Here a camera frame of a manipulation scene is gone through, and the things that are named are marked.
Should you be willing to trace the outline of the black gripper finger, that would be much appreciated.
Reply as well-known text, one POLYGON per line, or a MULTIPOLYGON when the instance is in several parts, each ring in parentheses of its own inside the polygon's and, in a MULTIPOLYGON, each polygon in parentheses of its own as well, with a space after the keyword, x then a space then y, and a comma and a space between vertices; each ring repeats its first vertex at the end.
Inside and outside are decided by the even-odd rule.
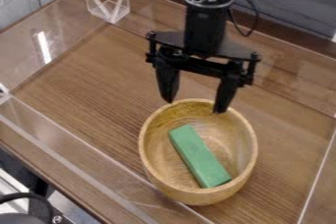
POLYGON ((161 98, 172 103, 180 87, 180 70, 165 59, 159 58, 155 72, 161 98))
POLYGON ((212 109, 212 112, 215 114, 220 114, 227 111, 236 90, 239 89, 239 83, 240 75, 237 73, 228 72, 225 76, 220 79, 212 109))

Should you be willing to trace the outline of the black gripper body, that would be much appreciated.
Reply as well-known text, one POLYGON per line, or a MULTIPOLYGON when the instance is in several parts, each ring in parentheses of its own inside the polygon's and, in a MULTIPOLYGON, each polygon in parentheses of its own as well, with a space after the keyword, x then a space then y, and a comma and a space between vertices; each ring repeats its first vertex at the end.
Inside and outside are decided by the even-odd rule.
POLYGON ((225 20, 243 36, 229 8, 221 10, 187 10, 185 29, 151 31, 147 34, 149 49, 147 62, 155 68, 156 60, 165 59, 176 69, 221 79, 228 72, 240 75, 239 86, 253 84, 256 65, 261 57, 232 42, 225 35, 225 20))

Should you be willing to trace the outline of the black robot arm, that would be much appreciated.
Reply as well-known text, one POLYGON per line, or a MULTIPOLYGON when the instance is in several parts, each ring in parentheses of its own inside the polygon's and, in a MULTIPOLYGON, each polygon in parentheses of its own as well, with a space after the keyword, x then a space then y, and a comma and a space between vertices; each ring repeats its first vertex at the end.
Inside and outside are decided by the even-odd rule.
POLYGON ((147 62, 156 72, 160 95, 172 102, 180 86, 180 73, 192 72, 219 79, 212 111, 227 111, 236 91, 253 84, 260 55, 225 35, 235 21, 233 0, 184 0, 185 28, 147 34, 147 62))

